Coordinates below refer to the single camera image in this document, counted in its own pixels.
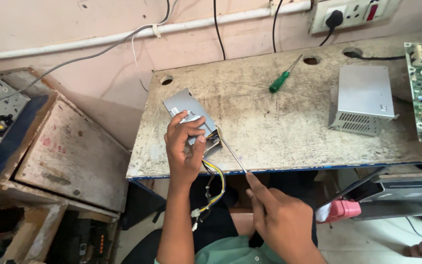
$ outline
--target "white tile floor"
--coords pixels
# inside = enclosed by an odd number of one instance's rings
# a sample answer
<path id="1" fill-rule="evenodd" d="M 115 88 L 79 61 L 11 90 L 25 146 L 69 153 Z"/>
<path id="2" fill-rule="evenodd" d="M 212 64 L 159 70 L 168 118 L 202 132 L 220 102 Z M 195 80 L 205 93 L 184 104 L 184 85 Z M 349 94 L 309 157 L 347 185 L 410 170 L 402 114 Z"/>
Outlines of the white tile floor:
<path id="1" fill-rule="evenodd" d="M 144 219 L 127 231 L 120 233 L 120 245 L 115 259 L 120 264 L 141 239 L 161 228 L 164 214 L 156 224 L 155 214 Z M 410 218 L 416 230 L 422 234 L 422 221 Z M 317 225 L 318 248 L 330 264 L 422 264 L 422 258 L 401 255 L 406 246 L 422 241 L 411 229 L 405 218 L 341 222 Z"/>

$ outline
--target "wall switch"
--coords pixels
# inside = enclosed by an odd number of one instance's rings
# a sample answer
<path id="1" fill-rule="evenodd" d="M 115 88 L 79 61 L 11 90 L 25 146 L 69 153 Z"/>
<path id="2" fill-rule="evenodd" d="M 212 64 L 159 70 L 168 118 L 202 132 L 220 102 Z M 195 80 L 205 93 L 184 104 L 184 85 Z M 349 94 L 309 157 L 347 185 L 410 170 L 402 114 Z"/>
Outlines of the wall switch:
<path id="1" fill-rule="evenodd" d="M 401 0 L 317 0 L 312 9 L 310 33 L 329 31 L 325 21 L 334 10 L 343 12 L 343 23 L 336 27 L 346 28 L 391 18 Z"/>

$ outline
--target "red object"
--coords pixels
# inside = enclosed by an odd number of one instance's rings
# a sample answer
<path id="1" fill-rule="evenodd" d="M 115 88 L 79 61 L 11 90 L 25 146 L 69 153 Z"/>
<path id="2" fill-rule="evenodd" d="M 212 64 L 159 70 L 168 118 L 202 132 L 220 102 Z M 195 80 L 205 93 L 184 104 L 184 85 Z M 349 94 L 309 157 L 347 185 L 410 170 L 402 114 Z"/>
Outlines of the red object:
<path id="1" fill-rule="evenodd" d="M 331 223 L 360 215 L 360 205 L 356 201 L 337 200 L 331 202 L 330 214 L 324 222 Z"/>
<path id="2" fill-rule="evenodd" d="M 374 19 L 374 16 L 376 15 L 376 11 L 378 7 L 379 5 L 372 5 L 370 7 L 369 15 L 367 16 L 366 21 L 371 21 L 372 19 Z"/>

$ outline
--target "hand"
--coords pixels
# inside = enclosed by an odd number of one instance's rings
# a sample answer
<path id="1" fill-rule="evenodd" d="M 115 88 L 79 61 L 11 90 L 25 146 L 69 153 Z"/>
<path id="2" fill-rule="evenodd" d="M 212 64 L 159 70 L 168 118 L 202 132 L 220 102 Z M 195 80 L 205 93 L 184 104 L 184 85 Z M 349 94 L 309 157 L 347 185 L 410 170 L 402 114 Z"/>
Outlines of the hand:
<path id="1" fill-rule="evenodd" d="M 253 223 L 268 246 L 291 264 L 325 263 L 312 242 L 312 208 L 278 189 L 267 189 L 251 172 L 246 177 Z"/>
<path id="2" fill-rule="evenodd" d="M 186 110 L 175 115 L 164 135 L 170 168 L 169 190 L 170 188 L 190 190 L 201 168 L 206 138 L 203 136 L 205 130 L 198 128 L 206 121 L 206 117 L 179 124 L 186 116 Z M 193 144 L 191 157 L 187 157 L 183 151 L 188 136 L 198 136 Z"/>

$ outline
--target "silver power supply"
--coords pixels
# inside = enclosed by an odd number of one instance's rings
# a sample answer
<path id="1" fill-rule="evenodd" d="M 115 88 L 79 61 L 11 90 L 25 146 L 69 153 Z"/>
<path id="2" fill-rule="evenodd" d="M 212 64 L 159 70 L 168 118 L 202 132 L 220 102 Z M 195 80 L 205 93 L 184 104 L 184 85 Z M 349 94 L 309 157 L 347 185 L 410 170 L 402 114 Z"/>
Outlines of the silver power supply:
<path id="1" fill-rule="evenodd" d="M 222 148 L 222 142 L 220 141 L 218 130 L 213 119 L 204 110 L 200 102 L 191 95 L 188 89 L 181 90 L 180 92 L 167 98 L 162 103 L 172 117 L 175 117 L 175 115 L 181 111 L 188 111 L 188 114 L 180 123 L 193 121 L 201 116 L 206 117 L 206 122 L 199 127 L 200 129 L 204 129 L 206 131 L 204 134 L 206 137 L 206 149 L 204 151 L 205 158 Z M 190 136 L 187 141 L 190 145 L 193 145 L 195 140 L 196 136 Z"/>
<path id="2" fill-rule="evenodd" d="M 377 136 L 395 118 L 388 68 L 343 65 L 332 89 L 329 129 Z"/>

